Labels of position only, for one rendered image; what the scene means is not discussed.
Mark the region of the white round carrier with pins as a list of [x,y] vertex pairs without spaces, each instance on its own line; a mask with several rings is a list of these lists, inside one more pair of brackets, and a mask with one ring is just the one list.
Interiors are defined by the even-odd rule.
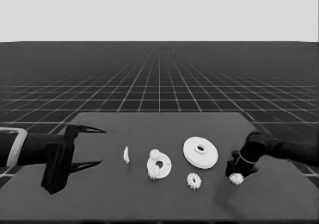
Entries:
[[164,179],[167,178],[172,171],[172,162],[165,153],[160,152],[160,157],[158,160],[151,160],[149,155],[149,159],[147,161],[147,172],[152,167],[158,167],[160,169],[158,179]]

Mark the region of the large thick white disc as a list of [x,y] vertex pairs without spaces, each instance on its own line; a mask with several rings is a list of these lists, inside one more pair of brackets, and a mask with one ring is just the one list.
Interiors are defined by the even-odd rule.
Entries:
[[191,137],[183,145],[186,160],[200,169],[213,168],[219,158],[218,150],[209,140],[202,137]]

